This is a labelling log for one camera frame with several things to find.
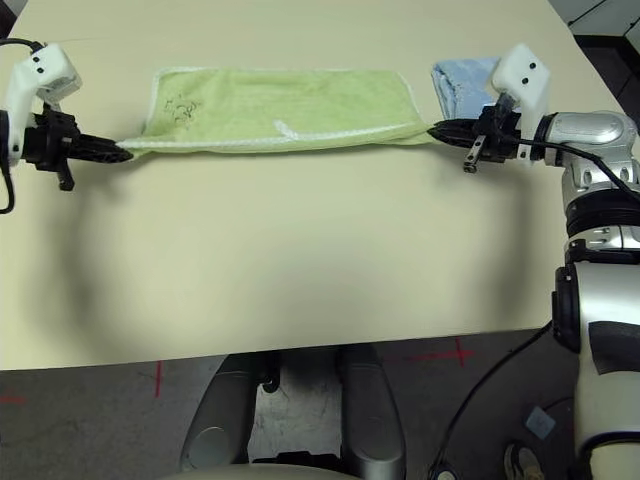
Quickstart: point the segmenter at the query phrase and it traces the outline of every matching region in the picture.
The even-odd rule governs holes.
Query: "gray floor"
[[[447,421],[469,388],[531,332],[378,344],[408,449],[408,479],[425,478]],[[175,472],[186,429],[220,357],[0,374],[0,477],[154,479]],[[572,456],[572,402],[541,441],[523,422],[535,406],[571,396],[575,358],[545,338],[486,385],[462,418],[448,458],[465,479],[503,478],[504,444],[519,438],[540,455],[547,478]],[[331,351],[291,351],[280,391],[258,396],[252,458],[279,451],[338,452],[339,385]]]

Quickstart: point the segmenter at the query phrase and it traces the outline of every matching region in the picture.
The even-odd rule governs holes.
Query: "table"
[[[62,44],[84,81],[63,110],[114,139],[139,133],[167,66],[395,70],[437,121],[435,61],[520,41],[552,72],[553,111],[619,110],[543,0],[30,0],[13,36]],[[2,90],[26,53],[2,50]],[[72,162],[72,194],[23,163],[0,218],[0,368],[542,325],[566,238],[561,171],[511,162],[473,176],[463,155]]]

